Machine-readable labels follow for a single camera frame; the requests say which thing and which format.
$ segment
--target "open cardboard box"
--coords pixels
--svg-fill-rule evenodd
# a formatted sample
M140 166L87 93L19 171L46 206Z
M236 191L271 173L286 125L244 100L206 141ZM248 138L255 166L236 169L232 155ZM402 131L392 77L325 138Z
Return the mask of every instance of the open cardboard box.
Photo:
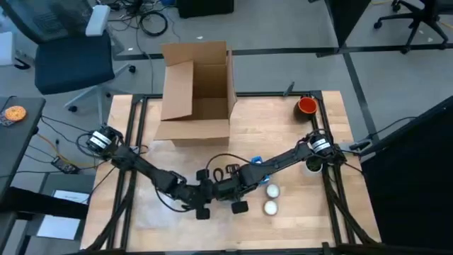
M175 146L227 145L236 103L227 44L172 43L162 52L166 73L155 140L171 140Z

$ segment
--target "paper sheet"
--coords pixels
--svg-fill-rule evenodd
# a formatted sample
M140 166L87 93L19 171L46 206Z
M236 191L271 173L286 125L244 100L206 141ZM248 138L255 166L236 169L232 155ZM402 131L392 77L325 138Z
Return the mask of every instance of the paper sheet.
M53 195L54 198L61 198L78 203L84 202L85 204L87 203L88 196L89 194L85 193L59 190L56 190ZM38 230L37 236L74 240L77 228L79 228L79 223L79 219L46 215Z

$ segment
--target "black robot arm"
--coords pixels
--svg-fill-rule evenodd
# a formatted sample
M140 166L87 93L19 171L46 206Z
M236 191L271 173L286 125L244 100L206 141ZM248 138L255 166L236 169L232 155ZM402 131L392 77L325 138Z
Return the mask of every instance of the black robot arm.
M260 164L251 163L239 166L226 166L230 178L213 183L209 179L209 170L197 172L198 185L189 185L187 180L174 171L159 169L141 158L138 153L125 146L122 134L111 127L102 127L91 134L87 141L88 148L104 160L112 159L112 164L121 171L135 169L148 177L157 191L174 200L180 200L186 210L196 210L197 219L209 219L210 212L205 204L211 199L231 200L233 213L248 210L245 201L240 199L255 190L260 182L268 176L298 162L310 160L315 167L323 163L344 162L344 156L336 145L331 144L327 136L317 130L298 141L294 148Z

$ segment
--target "office chair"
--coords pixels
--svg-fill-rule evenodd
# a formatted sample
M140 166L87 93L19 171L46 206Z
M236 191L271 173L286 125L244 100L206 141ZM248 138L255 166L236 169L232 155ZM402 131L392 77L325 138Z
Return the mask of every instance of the office chair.
M448 37L444 31L439 27L437 22L439 21L440 14L453 14L453 1L451 0L421 0L425 7L423 9L417 8L414 5L403 1L403 0L394 0L392 2L392 9L397 12L401 9L401 4L404 5L411 13L396 14L381 17L374 24L375 29L382 27L382 21L391 20L391 19L400 19L400 18L411 18L413 22L409 25L409 28L412 28L411 35L409 36L406 46L401 50L401 53L406 54L411 50L411 43L415 34L417 33L418 26L421 22L426 23L434 31L436 31L444 41L440 45L441 50L447 48Z
M44 94L84 91L64 105L71 112L74 104L96 94L98 114L103 122L103 97L128 94L108 84L126 69L113 70L112 46L106 31L108 6L91 8L87 0L0 0L0 6L28 38L38 44L35 57L35 85Z

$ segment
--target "wooden tabletop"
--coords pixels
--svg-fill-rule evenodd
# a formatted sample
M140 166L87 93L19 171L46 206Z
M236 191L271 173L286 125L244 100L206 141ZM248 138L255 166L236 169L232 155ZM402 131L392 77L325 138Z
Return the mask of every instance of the wooden tabletop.
M351 142L352 134L340 92L323 91L323 97L335 141ZM195 172L203 169L212 156L221 152L249 159L254 156L269 159L293 148L298 139L312 130L310 122L298 123L292 117L297 100L298 97L239 98L231 115L229 146L197 148L174 147L168 141L153 141L159 125L161 102L149 101L142 140L143 145L149 146L149 152L142 156L159 168L177 171L193 184L196 184ZM110 111L109 125L123 133L126 131L130 101L131 96L115 96ZM134 127L132 141L135 141L136 133L137 127ZM347 158L349 164L360 168L356 157L347 155ZM242 164L233 158L220 157L211 163L210 169L224 168L232 163ZM127 250L313 248L320 247L322 242L334 246L321 175L305 176L302 168L303 163L298 163L271 176L270 183L277 184L281 189L280 197L276 199L279 206L276 216L264 214L263 205L268 199L265 187L260 187L244 197L249 207L246 213L233 215L229 202L212 201L208 206L210 220L196 220L195 212L182 214L170 211L157 199L151 181L139 174ZM109 164L99 168L95 185L110 169ZM371 237L379 239L363 177L348 166L342 166L341 173L350 212ZM94 193L82 248L91 244L108 221L116 183L117 171L114 171ZM179 203L164 199L171 206L180 208ZM342 217L339 217L339 222L345 241Z

